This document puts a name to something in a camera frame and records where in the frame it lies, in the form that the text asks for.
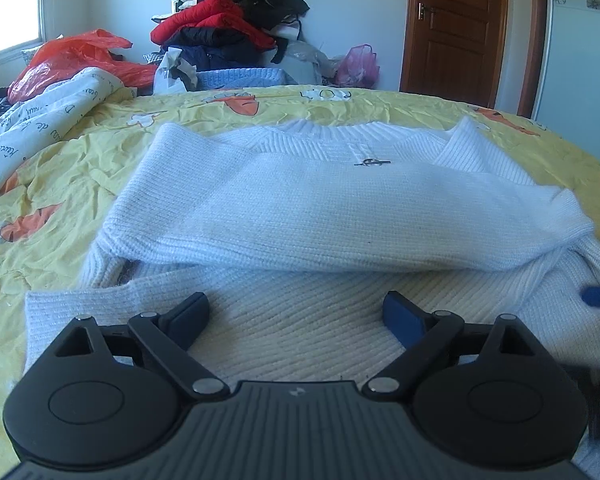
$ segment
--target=metal pin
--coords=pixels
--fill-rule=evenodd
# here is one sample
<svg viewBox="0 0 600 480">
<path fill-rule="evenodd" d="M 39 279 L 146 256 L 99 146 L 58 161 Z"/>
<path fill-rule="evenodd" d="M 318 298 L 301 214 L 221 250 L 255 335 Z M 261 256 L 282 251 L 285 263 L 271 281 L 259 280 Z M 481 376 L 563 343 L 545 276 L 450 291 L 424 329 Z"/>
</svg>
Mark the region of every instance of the metal pin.
<svg viewBox="0 0 600 480">
<path fill-rule="evenodd" d="M 222 391 L 224 383 L 220 379 L 206 377 L 195 381 L 192 388 L 194 392 L 200 395 L 215 395 Z"/>
<path fill-rule="evenodd" d="M 376 377 L 367 384 L 369 389 L 376 394 L 392 394 L 400 388 L 400 383 L 392 377 Z"/>
</svg>

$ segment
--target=cartoon print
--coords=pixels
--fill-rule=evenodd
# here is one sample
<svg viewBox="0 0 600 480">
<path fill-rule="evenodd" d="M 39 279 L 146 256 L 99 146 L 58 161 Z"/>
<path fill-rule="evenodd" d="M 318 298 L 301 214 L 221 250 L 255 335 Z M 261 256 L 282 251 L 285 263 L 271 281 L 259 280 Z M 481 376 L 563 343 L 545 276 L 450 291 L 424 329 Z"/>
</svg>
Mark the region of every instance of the cartoon print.
<svg viewBox="0 0 600 480">
<path fill-rule="evenodd" d="M 13 172 L 13 174 L 7 179 L 7 181 L 2 184 L 0 188 L 0 195 L 4 195 L 5 193 L 10 192 L 12 189 L 16 189 L 18 187 L 18 170 L 22 168 L 27 162 L 23 162 L 18 166 L 18 169 Z"/>
<path fill-rule="evenodd" d="M 62 203 L 36 209 L 33 214 L 19 216 L 13 222 L 0 223 L 0 244 L 14 243 L 38 232 L 51 218 Z"/>
<path fill-rule="evenodd" d="M 127 126 L 134 126 L 138 124 L 143 128 L 148 128 L 154 124 L 154 119 L 162 112 L 156 112 L 153 114 L 136 114 L 132 115 L 131 118 L 126 122 Z"/>
<path fill-rule="evenodd" d="M 480 115 L 483 115 L 484 117 L 486 117 L 487 119 L 490 119 L 491 121 L 496 121 L 497 123 L 500 123 L 500 124 L 504 124 L 505 126 L 508 126 L 509 128 L 513 128 L 514 130 L 517 130 L 523 134 L 533 135 L 536 137 L 540 136 L 540 134 L 537 134 L 535 132 L 532 132 L 531 130 L 527 130 L 526 128 L 523 128 L 522 126 L 518 126 L 517 124 L 512 123 L 507 118 L 505 118 L 500 112 L 497 112 L 496 110 L 491 110 L 490 108 L 481 108 L 479 106 L 472 106 L 471 108 L 474 111 L 478 112 Z"/>
<path fill-rule="evenodd" d="M 313 88 L 300 92 L 300 95 L 311 101 L 348 101 L 351 99 L 351 92 L 339 88 Z"/>
<path fill-rule="evenodd" d="M 257 114 L 260 107 L 260 103 L 256 101 L 256 96 L 247 92 L 223 92 L 203 99 L 203 103 L 219 102 L 223 102 L 235 113 L 249 117 Z"/>
</svg>

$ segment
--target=red jacket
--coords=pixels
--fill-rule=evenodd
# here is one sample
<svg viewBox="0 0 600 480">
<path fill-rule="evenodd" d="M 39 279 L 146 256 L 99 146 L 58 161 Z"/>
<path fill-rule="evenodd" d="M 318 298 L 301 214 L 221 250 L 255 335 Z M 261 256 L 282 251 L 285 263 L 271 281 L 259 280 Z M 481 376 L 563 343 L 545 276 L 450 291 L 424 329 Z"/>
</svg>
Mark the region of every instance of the red jacket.
<svg viewBox="0 0 600 480">
<path fill-rule="evenodd" d="M 203 0 L 189 9 L 176 12 L 151 32 L 151 41 L 162 45 L 183 27 L 234 28 L 243 32 L 258 48 L 273 48 L 270 36 L 245 22 L 242 9 L 232 0 Z"/>
</svg>

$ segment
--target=white blanket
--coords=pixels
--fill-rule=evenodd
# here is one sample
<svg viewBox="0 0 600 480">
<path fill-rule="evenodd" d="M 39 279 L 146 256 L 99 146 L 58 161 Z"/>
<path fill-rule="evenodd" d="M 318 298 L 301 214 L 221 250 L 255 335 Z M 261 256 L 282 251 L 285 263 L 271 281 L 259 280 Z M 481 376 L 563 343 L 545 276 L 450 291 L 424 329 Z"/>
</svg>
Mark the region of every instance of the white blanket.
<svg viewBox="0 0 600 480">
<path fill-rule="evenodd" d="M 95 105 L 124 85 L 99 68 L 85 68 L 50 85 L 0 117 L 0 188 L 23 161 L 61 140 Z"/>
<path fill-rule="evenodd" d="M 571 191 L 535 186 L 469 118 L 213 139 L 167 124 L 92 245 L 84 290 L 27 295 L 27 367 L 76 314 L 117 324 L 198 290 L 213 314 L 192 352 L 231 384 L 363 381 L 401 352 L 381 322 L 389 290 L 468 322 L 517 314 L 559 359 L 600 364 L 600 310 L 579 297 L 600 283 L 593 232 Z"/>
</svg>

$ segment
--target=wooden door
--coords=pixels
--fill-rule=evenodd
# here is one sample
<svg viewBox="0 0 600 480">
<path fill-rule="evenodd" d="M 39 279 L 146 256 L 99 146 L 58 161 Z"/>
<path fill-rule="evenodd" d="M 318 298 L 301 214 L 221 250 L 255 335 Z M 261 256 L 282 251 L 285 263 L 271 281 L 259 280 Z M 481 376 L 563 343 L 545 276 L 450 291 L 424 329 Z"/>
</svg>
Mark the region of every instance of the wooden door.
<svg viewBox="0 0 600 480">
<path fill-rule="evenodd" d="M 493 108 L 508 0 L 410 0 L 400 91 Z"/>
</svg>

